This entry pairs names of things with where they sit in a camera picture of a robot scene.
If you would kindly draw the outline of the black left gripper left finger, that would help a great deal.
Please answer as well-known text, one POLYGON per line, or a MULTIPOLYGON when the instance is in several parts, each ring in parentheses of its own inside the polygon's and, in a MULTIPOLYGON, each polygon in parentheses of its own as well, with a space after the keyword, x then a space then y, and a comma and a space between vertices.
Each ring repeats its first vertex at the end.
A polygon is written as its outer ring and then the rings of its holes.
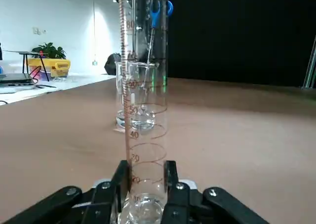
POLYGON ((4 221, 5 224, 117 224, 130 189, 130 165, 120 161, 111 179, 87 192, 66 186, 4 221))

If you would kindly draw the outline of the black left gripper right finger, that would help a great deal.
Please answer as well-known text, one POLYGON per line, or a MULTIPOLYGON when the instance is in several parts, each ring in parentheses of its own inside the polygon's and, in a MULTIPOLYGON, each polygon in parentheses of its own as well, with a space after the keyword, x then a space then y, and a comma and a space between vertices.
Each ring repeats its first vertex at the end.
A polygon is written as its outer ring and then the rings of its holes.
POLYGON ((167 202, 162 224, 267 224, 268 222, 220 187, 200 193, 180 181, 175 161, 164 163, 167 202))

